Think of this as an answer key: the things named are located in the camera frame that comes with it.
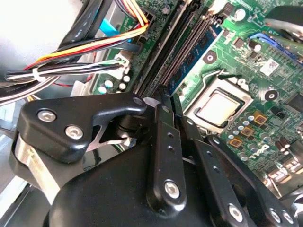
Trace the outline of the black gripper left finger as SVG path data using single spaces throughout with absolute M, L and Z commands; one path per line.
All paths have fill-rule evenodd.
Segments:
M 62 187 L 81 173 L 85 153 L 103 146 L 101 138 L 110 122 L 117 117 L 145 114 L 147 108 L 155 114 L 156 133 L 164 131 L 172 139 L 165 146 L 156 142 L 156 172 L 147 192 L 148 202 L 155 210 L 179 212 L 187 197 L 184 176 L 168 173 L 169 166 L 183 169 L 171 102 L 140 98 L 134 93 L 29 102 L 20 110 L 10 165 L 18 165 L 17 176 L 41 190 L 53 204 Z

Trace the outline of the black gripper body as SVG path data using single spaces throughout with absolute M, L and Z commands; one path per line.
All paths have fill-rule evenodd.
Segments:
M 186 121 L 156 118 L 140 145 L 70 180 L 51 227 L 214 227 L 223 218 L 215 150 Z

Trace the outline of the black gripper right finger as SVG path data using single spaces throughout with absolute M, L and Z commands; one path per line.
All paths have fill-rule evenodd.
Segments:
M 172 97 L 182 153 L 192 157 L 212 222 L 217 227 L 296 227 L 298 221 L 217 136 L 203 138 Z

